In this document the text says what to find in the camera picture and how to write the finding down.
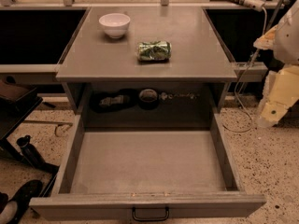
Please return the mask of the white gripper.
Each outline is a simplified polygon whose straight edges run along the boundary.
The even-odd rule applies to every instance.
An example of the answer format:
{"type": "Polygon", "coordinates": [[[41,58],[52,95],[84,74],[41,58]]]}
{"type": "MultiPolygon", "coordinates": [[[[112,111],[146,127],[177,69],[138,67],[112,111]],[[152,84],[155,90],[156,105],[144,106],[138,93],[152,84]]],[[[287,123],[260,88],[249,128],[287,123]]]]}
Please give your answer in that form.
{"type": "Polygon", "coordinates": [[[286,64],[278,72],[270,71],[259,103],[257,125],[272,127],[299,100],[299,0],[264,35],[257,38],[256,49],[274,50],[274,57],[286,64]]]}

